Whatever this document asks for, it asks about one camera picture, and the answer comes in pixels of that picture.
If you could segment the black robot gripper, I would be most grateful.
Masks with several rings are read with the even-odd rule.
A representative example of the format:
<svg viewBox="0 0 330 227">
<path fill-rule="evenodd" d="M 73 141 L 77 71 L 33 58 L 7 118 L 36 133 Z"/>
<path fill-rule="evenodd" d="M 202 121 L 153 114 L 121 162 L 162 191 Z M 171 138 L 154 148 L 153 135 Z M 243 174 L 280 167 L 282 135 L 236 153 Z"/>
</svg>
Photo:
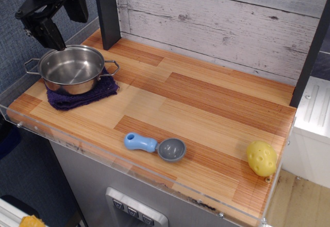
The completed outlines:
<svg viewBox="0 0 330 227">
<path fill-rule="evenodd" d="M 66 48 L 62 35 L 52 17 L 64 7 L 70 20 L 87 23 L 86 0 L 25 0 L 15 17 L 21 20 L 28 35 L 41 35 L 45 48 L 63 51 Z"/>
</svg>

